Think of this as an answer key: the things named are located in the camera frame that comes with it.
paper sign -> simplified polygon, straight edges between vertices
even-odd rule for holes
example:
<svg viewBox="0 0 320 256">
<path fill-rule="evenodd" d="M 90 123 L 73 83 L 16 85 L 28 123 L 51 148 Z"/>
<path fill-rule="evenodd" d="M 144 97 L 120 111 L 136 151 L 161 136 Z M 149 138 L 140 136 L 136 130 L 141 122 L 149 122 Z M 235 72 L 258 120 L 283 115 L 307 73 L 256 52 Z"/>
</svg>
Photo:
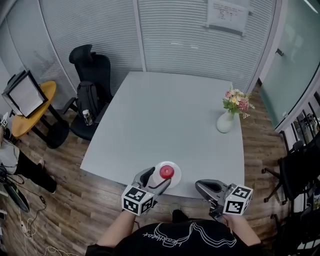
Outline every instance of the paper sign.
<svg viewBox="0 0 320 256">
<path fill-rule="evenodd" d="M 244 32 L 248 14 L 248 8 L 243 6 L 221 0 L 208 0 L 208 25 Z"/>
</svg>

white table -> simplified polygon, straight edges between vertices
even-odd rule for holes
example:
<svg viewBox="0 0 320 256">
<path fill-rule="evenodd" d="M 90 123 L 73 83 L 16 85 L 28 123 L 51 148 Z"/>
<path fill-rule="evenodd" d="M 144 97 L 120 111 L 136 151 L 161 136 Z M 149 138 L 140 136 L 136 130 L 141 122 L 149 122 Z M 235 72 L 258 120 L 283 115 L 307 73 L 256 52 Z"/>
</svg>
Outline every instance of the white table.
<svg viewBox="0 0 320 256">
<path fill-rule="evenodd" d="M 244 184 L 240 119 L 220 133 L 217 119 L 228 81 L 170 73 L 130 72 L 105 112 L 81 169 L 122 184 L 162 161 L 176 163 L 180 183 L 165 194 L 202 198 L 201 179 Z"/>
</svg>

green leaves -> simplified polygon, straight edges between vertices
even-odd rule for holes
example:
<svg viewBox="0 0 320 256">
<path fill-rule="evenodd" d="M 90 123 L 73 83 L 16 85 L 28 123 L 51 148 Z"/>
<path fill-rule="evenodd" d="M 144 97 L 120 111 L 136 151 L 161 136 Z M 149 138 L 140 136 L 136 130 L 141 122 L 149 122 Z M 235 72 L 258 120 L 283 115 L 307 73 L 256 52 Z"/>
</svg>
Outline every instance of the green leaves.
<svg viewBox="0 0 320 256">
<path fill-rule="evenodd" d="M 237 114 L 241 113 L 241 110 L 238 108 L 236 103 L 230 102 L 228 99 L 223 99 L 223 108 L 228 110 L 229 113 Z"/>
</svg>

pink flower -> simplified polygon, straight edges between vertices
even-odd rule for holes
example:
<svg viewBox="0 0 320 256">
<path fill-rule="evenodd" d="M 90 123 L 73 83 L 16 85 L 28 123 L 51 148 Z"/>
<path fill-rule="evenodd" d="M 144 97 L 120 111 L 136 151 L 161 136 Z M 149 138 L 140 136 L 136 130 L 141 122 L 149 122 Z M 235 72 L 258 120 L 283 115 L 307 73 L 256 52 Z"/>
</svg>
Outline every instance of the pink flower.
<svg viewBox="0 0 320 256">
<path fill-rule="evenodd" d="M 232 95 L 231 95 L 231 92 L 230 91 L 227 91 L 224 95 L 226 98 L 230 98 Z"/>
<path fill-rule="evenodd" d="M 249 109 L 249 100 L 247 100 L 246 98 L 243 98 L 240 102 L 239 102 L 239 109 L 241 111 L 247 111 Z"/>
</svg>

black backpack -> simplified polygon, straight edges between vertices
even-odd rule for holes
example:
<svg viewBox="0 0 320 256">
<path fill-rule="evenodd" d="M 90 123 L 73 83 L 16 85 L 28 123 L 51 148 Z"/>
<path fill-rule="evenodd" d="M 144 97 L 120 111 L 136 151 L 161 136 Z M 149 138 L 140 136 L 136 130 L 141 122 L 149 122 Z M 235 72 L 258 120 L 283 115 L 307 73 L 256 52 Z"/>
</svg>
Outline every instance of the black backpack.
<svg viewBox="0 0 320 256">
<path fill-rule="evenodd" d="M 84 110 L 89 110 L 92 120 L 95 120 L 105 103 L 99 99 L 97 91 L 99 88 L 89 81 L 82 81 L 77 88 L 78 99 L 76 105 L 78 107 L 79 115 L 83 118 Z"/>
</svg>

